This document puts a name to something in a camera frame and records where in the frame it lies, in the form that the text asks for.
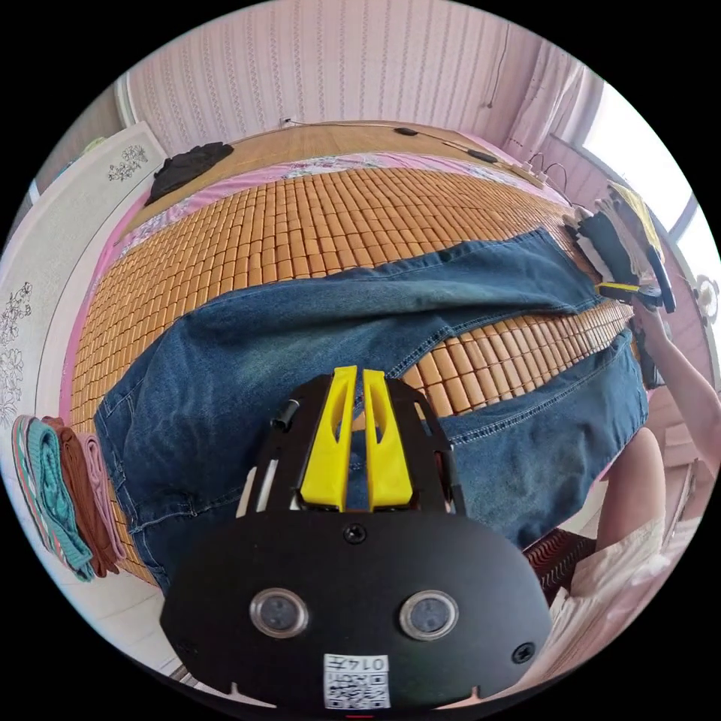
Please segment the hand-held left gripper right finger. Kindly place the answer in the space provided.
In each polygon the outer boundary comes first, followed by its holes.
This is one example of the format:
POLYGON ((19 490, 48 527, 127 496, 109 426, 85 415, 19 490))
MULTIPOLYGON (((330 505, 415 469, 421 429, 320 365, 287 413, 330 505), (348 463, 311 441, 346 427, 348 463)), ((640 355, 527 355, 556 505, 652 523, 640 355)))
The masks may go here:
POLYGON ((413 489, 385 375, 363 371, 366 470, 372 511, 409 505, 413 489))

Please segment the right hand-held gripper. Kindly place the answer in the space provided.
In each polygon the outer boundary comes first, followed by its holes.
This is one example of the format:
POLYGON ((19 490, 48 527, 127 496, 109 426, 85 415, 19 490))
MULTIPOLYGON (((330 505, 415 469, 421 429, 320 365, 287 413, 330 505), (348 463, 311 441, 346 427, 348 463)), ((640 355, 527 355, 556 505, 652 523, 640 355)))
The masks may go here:
POLYGON ((633 266, 636 285, 599 283, 596 293, 609 300, 637 300, 649 310, 672 314, 677 308, 671 281, 655 246, 639 247, 633 266))

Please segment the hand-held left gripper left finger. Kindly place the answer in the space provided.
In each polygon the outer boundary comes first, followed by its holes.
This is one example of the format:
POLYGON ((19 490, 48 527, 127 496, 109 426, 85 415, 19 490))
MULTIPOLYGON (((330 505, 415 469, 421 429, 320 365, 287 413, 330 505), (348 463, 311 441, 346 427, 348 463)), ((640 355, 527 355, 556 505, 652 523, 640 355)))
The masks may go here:
POLYGON ((300 486, 306 505, 345 509, 356 381, 356 366, 330 378, 300 486))

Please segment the person's right hand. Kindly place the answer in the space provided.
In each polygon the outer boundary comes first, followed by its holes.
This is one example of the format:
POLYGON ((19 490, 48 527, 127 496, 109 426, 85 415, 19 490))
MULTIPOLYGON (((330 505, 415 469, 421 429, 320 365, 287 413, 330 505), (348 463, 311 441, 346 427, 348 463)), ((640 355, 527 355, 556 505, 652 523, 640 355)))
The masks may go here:
POLYGON ((648 389, 665 385, 668 373, 668 351, 672 343, 667 333, 668 324, 657 308, 645 306, 640 301, 632 304, 632 329, 640 354, 641 373, 648 389))

